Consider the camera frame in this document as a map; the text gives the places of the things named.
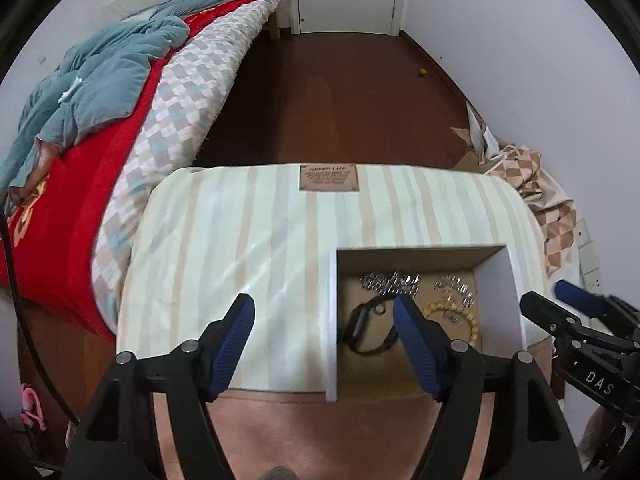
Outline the black smart watch band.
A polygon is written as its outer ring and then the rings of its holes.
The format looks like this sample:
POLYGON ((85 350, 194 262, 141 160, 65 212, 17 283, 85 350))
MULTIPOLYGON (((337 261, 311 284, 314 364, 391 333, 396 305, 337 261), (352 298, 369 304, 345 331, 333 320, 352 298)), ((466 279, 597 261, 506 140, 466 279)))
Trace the black smart watch band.
POLYGON ((370 325, 370 317, 372 315, 382 316, 386 313, 385 305, 396 298, 396 294, 383 294, 375 296, 368 301, 358 304, 358 306, 350 312, 346 326, 343 328, 342 341, 351 352, 358 356, 379 356, 382 353, 390 351, 398 341, 398 333, 395 326, 388 331, 383 341, 375 348, 363 349, 361 344, 364 336, 367 335, 370 325))

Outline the white power strip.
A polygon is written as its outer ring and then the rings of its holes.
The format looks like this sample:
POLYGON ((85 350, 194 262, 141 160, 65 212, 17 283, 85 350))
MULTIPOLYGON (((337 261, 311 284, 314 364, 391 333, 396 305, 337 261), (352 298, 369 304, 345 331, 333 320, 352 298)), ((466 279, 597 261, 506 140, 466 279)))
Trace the white power strip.
POLYGON ((580 218, 575 230, 576 245, 578 249, 579 274, 582 280, 582 288, 600 294, 603 292, 603 281, 600 270, 600 259, 588 229, 585 218, 580 218))

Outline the white cardboard box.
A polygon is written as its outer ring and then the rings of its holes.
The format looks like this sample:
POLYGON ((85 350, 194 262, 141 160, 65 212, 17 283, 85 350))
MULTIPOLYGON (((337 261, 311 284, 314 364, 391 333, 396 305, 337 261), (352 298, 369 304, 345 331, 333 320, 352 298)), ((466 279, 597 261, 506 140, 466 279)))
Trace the white cardboard box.
POLYGON ((510 358, 527 347, 520 297, 506 246, 337 249, 326 400, 439 394, 447 341, 510 358))

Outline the pink slipper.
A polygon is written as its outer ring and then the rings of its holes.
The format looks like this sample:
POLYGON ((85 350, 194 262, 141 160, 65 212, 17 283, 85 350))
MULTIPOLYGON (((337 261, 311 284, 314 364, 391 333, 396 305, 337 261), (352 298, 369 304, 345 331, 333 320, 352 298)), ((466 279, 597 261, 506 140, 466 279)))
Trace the pink slipper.
POLYGON ((37 428, 39 431, 45 432, 47 425, 38 394, 30 385, 21 384, 21 396, 23 424, 28 428, 37 428))

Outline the red bed blanket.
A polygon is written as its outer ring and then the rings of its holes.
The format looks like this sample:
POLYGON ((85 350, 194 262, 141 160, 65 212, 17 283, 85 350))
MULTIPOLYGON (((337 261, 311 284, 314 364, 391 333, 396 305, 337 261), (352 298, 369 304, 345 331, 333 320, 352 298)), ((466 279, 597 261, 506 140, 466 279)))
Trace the red bed blanket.
POLYGON ((134 112, 52 159, 48 173, 13 210, 9 240, 22 296, 51 314, 105 339, 91 285, 96 233, 120 170, 149 110, 172 50, 153 63, 134 112))

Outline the pink and striped table cloth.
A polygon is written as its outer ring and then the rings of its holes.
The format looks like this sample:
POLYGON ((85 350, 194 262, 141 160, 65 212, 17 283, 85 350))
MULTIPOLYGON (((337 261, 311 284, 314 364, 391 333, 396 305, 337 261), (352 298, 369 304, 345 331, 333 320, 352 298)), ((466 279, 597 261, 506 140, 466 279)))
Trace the pink and striped table cloth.
POLYGON ((241 292, 255 325, 215 424, 241 479, 285 464, 305 479, 407 479, 437 408, 425 398, 323 401, 330 260, 340 249, 495 246, 511 271, 480 322, 513 350, 544 341, 518 300, 548 292, 542 234, 503 180, 409 166, 359 166, 356 190, 305 191, 297 165, 174 172, 154 190, 124 281, 117 347, 168 352, 241 292))

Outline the teal blue quilt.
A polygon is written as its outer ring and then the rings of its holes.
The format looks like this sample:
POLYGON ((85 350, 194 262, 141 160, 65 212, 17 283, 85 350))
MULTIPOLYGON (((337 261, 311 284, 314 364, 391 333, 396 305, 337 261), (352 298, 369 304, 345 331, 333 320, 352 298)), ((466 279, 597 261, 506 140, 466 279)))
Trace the teal blue quilt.
POLYGON ((201 9, 179 14, 150 9, 106 26, 69 48, 58 68, 30 92, 9 153, 1 163, 1 199, 15 209, 48 173, 52 159, 100 129, 129 117, 137 106, 154 62, 180 48, 188 38, 184 19, 201 9), (72 98, 58 98, 76 77, 82 79, 72 98))

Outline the white tag on quilt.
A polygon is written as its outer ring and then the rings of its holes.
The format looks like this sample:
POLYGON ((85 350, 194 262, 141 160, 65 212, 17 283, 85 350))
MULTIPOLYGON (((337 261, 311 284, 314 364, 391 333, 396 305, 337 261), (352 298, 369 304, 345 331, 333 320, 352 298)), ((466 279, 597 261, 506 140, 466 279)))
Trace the white tag on quilt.
POLYGON ((61 94, 61 96, 58 98, 58 104, 62 104, 64 102, 69 101, 81 84, 82 84, 82 79, 80 77, 76 77, 74 81, 70 84, 68 89, 65 90, 61 94))

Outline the checkered pink grey bedsheet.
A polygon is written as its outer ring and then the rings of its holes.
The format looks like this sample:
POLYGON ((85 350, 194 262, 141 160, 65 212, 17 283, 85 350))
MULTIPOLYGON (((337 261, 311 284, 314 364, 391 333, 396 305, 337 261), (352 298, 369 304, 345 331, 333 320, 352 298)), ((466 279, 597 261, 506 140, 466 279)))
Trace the checkered pink grey bedsheet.
POLYGON ((194 161, 242 59, 279 3, 231 0, 184 19, 190 37, 160 71, 150 108, 96 233, 91 285, 108 336, 117 332, 134 234, 154 188, 194 161))

